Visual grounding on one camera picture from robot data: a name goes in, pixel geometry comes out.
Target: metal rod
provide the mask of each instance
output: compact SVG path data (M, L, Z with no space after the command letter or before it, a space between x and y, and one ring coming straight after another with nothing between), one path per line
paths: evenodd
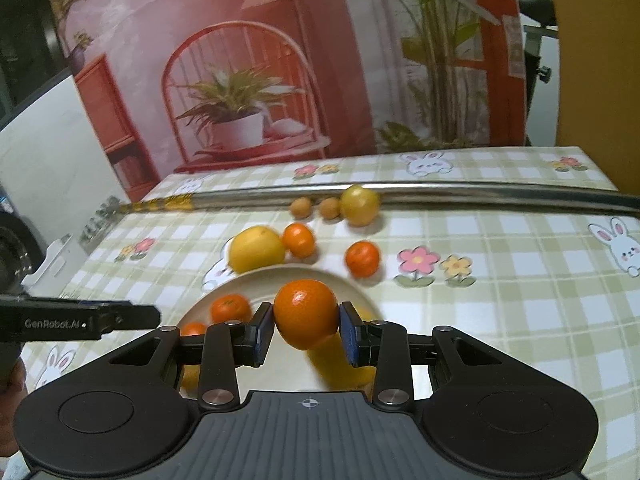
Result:
M298 197L318 202L339 196L345 184L299 184L182 194L121 205L122 213L227 207L288 206ZM529 209L536 212L581 212L640 216L640 196L585 187L508 184L500 182L370 182L383 205L466 206Z

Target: human hand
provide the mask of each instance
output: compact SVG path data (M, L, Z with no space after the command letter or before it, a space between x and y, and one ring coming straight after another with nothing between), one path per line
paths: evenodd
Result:
M26 378L24 362L18 359L7 389L0 394L0 456L11 456L18 451L14 439L14 414L18 404L27 396Z

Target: table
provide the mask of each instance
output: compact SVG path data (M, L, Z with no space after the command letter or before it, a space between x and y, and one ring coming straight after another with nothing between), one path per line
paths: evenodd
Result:
M363 156L172 174L148 197L299 182L411 179L614 189L579 148L450 151L432 157L440 166L420 171L419 157ZM437 169L443 171L429 173ZM637 219L620 221L630 236L640 239ZM228 279L215 271L223 266L219 262L227 240L251 225L282 230L290 222L285 210L131 214L90 255L64 296L153 303L162 311L163 323L175 324L206 290ZM611 218L402 208L385 209L381 221L366 228L319 218L309 223L321 255L316 266L331 272L347 275L342 256L357 239L367 237L379 245L384 268L377 279L360 285L385 319L414 333L451 324L587 395L600 418L600 434L585 469L588 478L640 476L640 278L622 270L609 247L590 231L590 224L611 231ZM438 262L402 272L401 259L409 254L403 251L416 250L435 254ZM451 267L457 258L458 266ZM447 266L450 274L454 268L463 272L449 277ZM28 344L23 352L28 387L141 334L112 333L81 344ZM417 397L430 394L425 368L415 368L414 381Z

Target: bunny print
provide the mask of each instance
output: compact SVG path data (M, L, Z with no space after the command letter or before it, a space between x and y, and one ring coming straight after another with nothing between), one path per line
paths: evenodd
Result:
M609 246L620 269L632 278L640 276L640 244L628 235L620 218L611 219L611 231L597 224L589 224L589 229L598 240Z
M69 368L71 361L76 356L76 351L69 350L60 359L58 359L59 354L60 350L58 349L58 346L53 346L47 356L47 363L45 364L44 370L36 382L36 388L44 386L45 384L62 377L62 374L67 368Z
M202 290L213 290L222 285L234 275L233 270L229 267L229 248L231 247L230 238L220 251L220 259L209 269L202 279Z
M203 178L188 178L180 184L178 189L175 190L174 195L182 195L185 193L194 193L202 187L204 183Z
M449 173L452 166L442 158L442 152L403 153L400 159L407 162L407 173L413 176L427 176L431 173Z

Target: crosshair marking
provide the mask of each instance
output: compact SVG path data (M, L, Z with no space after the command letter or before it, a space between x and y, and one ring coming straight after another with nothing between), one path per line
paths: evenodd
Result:
M311 408L315 408L318 404L322 404L322 402L318 402L317 400L309 397L308 399L299 402L299 404L302 404L305 408L310 410Z

